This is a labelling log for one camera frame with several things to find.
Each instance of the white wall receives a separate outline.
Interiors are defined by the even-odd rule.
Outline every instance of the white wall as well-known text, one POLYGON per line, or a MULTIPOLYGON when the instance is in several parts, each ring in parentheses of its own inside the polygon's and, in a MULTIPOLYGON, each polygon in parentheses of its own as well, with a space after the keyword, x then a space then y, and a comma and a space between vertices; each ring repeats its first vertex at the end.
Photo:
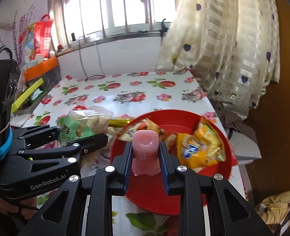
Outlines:
MULTIPOLYGON (((17 10, 17 21, 27 14, 31 5, 35 6, 31 22, 46 14, 47 0, 3 0, 0 4, 0 22, 12 23, 17 10)), ((0 30, 4 44, 12 45, 12 32, 0 30)), ((101 66, 106 75, 153 71, 160 51, 160 38, 147 37, 113 41, 98 45, 101 66)), ((88 76, 102 74, 95 46, 81 49, 83 66, 88 76)), ((72 75, 84 79, 85 74, 80 64, 79 51, 67 53, 58 58, 61 76, 72 75)))
MULTIPOLYGON (((154 71, 160 51, 160 37, 143 37, 107 42, 97 45, 101 67, 106 75, 154 71)), ((102 75, 96 46, 80 50, 88 76, 102 75)), ((79 50, 58 57, 61 76, 84 79, 79 50)))

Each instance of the orange shelf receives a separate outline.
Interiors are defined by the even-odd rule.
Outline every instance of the orange shelf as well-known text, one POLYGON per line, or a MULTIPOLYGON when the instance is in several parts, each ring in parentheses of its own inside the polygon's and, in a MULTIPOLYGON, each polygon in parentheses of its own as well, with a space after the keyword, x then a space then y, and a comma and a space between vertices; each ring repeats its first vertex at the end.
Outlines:
POLYGON ((45 60, 38 65, 28 68, 24 72, 25 79, 26 81, 30 81, 34 78, 42 76, 44 73, 50 71, 52 68, 55 68, 58 65, 59 65, 59 62, 56 56, 50 57, 48 60, 45 60))

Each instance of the brown wall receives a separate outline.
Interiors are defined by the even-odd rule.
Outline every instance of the brown wall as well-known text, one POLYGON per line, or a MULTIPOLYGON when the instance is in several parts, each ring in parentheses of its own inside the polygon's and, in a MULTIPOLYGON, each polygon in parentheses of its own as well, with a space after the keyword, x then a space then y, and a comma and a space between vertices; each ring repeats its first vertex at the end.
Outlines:
POLYGON ((267 94, 246 122, 256 131, 262 159, 247 166, 256 203, 290 190, 290 5, 276 0, 280 28, 280 83, 267 94))

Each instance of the green snack bag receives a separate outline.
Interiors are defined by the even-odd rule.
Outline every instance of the green snack bag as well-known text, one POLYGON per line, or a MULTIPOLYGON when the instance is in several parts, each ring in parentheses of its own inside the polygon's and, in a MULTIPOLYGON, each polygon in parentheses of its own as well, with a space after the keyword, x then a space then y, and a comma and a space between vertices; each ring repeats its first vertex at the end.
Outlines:
POLYGON ((113 112, 100 106, 86 107, 82 102, 69 111, 61 126, 60 142, 72 142, 77 139, 107 133, 113 112))
POLYGON ((95 133, 89 126, 84 126, 77 120, 66 116, 59 134, 59 141, 72 142, 93 135, 95 133))

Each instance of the red gift bag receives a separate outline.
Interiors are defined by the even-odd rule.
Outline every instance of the red gift bag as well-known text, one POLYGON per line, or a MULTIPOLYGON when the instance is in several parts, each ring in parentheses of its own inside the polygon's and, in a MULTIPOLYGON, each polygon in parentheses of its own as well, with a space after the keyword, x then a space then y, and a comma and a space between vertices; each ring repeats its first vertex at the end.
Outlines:
POLYGON ((24 57, 25 62, 35 60, 36 54, 42 54, 48 58, 51 43, 51 27, 53 19, 45 14, 39 22, 26 27, 24 57))

